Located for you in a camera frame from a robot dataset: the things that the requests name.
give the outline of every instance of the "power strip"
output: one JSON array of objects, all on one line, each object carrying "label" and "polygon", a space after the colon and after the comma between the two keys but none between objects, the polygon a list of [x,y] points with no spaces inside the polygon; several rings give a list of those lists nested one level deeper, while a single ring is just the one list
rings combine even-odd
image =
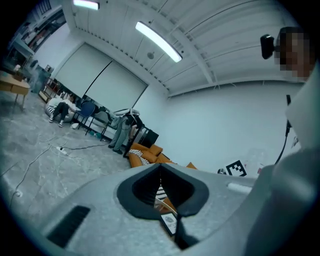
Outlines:
[{"label": "power strip", "polygon": [[57,146],[56,149],[57,149],[59,152],[61,152],[62,154],[64,154],[64,155],[67,155],[67,154],[68,154],[67,151],[65,151],[63,148],[61,148],[61,147],[59,147],[59,146]]}]

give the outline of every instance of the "orange sofa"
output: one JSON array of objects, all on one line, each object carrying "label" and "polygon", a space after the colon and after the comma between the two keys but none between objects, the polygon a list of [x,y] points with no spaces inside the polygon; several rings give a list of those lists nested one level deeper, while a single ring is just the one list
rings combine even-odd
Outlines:
[{"label": "orange sofa", "polygon": [[[162,148],[158,147],[157,145],[152,145],[150,148],[140,145],[138,143],[133,143],[130,150],[140,150],[143,152],[142,157],[144,159],[147,159],[151,164],[157,163],[157,164],[164,164],[164,163],[170,163],[174,164],[168,157],[166,157],[164,154],[162,154]],[[131,164],[131,167],[138,167],[142,166],[142,162],[140,160],[140,157],[136,154],[129,153],[129,161]]]}]

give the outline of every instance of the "person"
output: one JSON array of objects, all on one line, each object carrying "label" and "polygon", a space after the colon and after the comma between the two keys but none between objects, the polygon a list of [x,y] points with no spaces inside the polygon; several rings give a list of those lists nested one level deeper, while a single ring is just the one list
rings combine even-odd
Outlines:
[{"label": "person", "polygon": [[52,123],[54,121],[54,118],[61,114],[61,120],[59,122],[59,127],[64,126],[64,121],[67,114],[70,114],[71,112],[76,112],[76,105],[74,104],[75,97],[73,95],[70,96],[69,99],[64,99],[61,101],[56,108],[54,109],[52,115],[49,118],[49,122]]},{"label": "person", "polygon": [[130,113],[125,114],[120,119],[114,138],[108,146],[110,149],[113,149],[114,152],[122,155],[120,147],[126,137],[129,136],[129,140],[132,140],[136,129],[140,129],[143,126],[139,115],[139,112],[132,113],[130,111]]},{"label": "person", "polygon": [[283,27],[276,39],[274,59],[280,70],[306,81],[316,65],[315,46],[302,28]]}]

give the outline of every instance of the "white ceiling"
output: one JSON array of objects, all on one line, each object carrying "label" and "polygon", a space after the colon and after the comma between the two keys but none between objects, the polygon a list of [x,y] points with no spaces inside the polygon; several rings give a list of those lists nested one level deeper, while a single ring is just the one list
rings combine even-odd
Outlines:
[{"label": "white ceiling", "polygon": [[[95,1],[98,11],[71,4],[68,12],[64,5],[69,26],[108,44],[127,60],[129,70],[138,66],[170,95],[243,81],[284,80],[274,59],[261,56],[260,37],[277,37],[292,22],[273,0]],[[161,34],[183,59],[175,63],[138,32],[138,21]]]}]

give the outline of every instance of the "wooden table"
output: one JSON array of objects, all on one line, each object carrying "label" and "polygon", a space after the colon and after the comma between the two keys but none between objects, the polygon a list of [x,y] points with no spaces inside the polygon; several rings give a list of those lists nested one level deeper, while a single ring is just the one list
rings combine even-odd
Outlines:
[{"label": "wooden table", "polygon": [[18,95],[23,95],[21,110],[24,109],[25,97],[28,94],[30,86],[25,81],[14,79],[11,74],[0,70],[0,91],[11,92],[16,94],[14,105],[17,103]]}]

